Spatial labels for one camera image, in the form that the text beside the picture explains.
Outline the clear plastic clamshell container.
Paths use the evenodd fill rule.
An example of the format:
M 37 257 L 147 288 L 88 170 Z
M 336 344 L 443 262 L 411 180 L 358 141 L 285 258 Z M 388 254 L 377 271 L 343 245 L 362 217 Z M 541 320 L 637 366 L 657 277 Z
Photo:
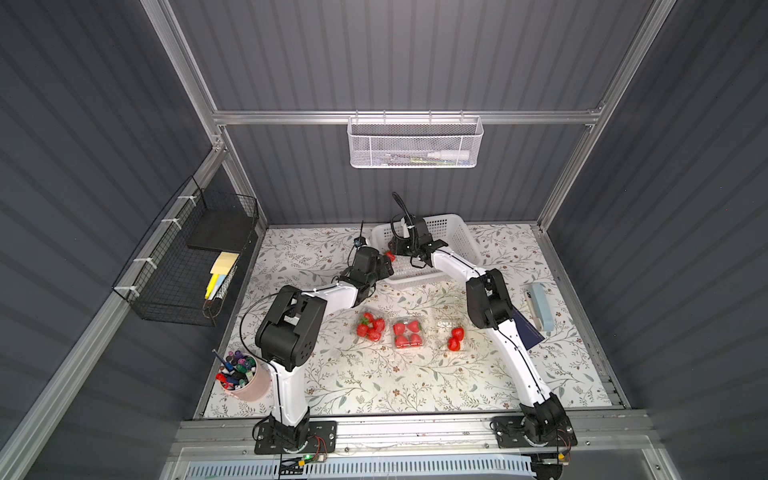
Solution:
M 396 349 L 419 348 L 425 344 L 422 321 L 417 318 L 395 320 L 392 331 Z

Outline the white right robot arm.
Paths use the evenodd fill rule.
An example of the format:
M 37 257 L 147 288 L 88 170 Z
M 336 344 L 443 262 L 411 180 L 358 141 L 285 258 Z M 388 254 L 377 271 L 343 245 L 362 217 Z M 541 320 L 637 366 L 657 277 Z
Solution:
M 398 214 L 389 228 L 392 254 L 419 260 L 465 285 L 468 317 L 496 344 L 515 385 L 523 414 L 520 429 L 534 446 L 555 439 L 567 427 L 568 416 L 529 354 L 543 337 L 512 303 L 501 271 L 480 267 L 434 238 L 422 217 Z

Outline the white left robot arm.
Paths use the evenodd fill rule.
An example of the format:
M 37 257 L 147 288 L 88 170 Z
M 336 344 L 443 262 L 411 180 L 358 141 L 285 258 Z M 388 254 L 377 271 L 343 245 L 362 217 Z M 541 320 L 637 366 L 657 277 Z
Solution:
M 272 368 L 276 400 L 272 417 L 279 424 L 297 429 L 308 417 L 304 365 L 325 318 L 359 306 L 373 295 L 379 281 L 393 274 L 390 254 L 363 246 L 330 284 L 308 290 L 286 285 L 277 292 L 254 342 Z

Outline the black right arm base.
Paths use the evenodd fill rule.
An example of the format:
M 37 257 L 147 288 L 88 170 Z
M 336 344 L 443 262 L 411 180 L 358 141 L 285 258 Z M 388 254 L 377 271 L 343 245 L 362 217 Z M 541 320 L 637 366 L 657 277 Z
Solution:
M 544 426 L 531 416 L 500 415 L 491 418 L 489 427 L 499 448 L 558 447 L 568 450 L 579 444 L 568 416 Z

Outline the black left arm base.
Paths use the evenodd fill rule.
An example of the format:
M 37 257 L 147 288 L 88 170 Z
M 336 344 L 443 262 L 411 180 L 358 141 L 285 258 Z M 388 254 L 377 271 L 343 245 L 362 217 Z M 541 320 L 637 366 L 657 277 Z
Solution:
M 254 426 L 256 455 L 328 454 L 336 449 L 338 423 L 335 421 L 302 421 L 289 427 L 273 417 Z

